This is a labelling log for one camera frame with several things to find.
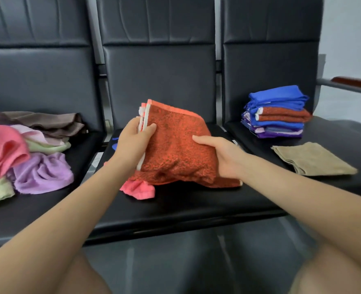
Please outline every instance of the chair backrest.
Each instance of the chair backrest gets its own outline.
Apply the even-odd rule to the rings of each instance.
[[[223,123],[251,92],[298,85],[314,103],[323,0],[222,0]]]
[[[104,131],[85,0],[0,0],[0,111],[78,112]]]
[[[216,122],[214,0],[97,0],[114,128],[153,99]]]

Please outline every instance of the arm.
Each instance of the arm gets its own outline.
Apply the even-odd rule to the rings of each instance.
[[[54,293],[70,262],[134,172],[156,125],[122,131],[109,162],[0,248],[0,293]]]
[[[224,138],[193,139],[216,148],[221,176],[242,180],[361,265],[360,196],[247,154]]]

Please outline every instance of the hand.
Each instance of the hand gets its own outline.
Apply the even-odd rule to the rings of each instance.
[[[140,117],[133,118],[119,135],[117,150],[111,160],[121,162],[129,172],[134,173],[138,162],[144,155],[149,140],[156,131],[156,124],[151,124],[138,132]]]
[[[196,143],[216,148],[218,158],[218,174],[223,178],[241,179],[247,156],[236,144],[222,137],[193,136]]]

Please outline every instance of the person's left hand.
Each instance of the person's left hand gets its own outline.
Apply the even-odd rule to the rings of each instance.
[[[151,136],[156,131],[156,124],[151,124],[138,132],[140,117],[133,118],[119,135],[117,150],[111,159],[124,164],[129,171],[134,171],[141,160]]]

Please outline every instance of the row of seats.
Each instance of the row of seats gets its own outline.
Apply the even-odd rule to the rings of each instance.
[[[222,0],[223,130],[216,123],[214,0],[97,0],[114,133],[151,98],[201,115],[212,135],[289,169],[271,145],[318,142],[359,169],[318,178],[361,195],[361,134],[314,117],[301,140],[258,140],[240,124],[248,94],[316,84],[322,0]],[[82,181],[103,138],[86,0],[0,0],[0,111],[78,112],[89,134],[65,152],[73,185],[0,202],[0,246]],[[113,154],[113,141],[98,168]],[[275,217],[283,210],[247,185],[158,186],[153,200],[120,193],[87,244]]]

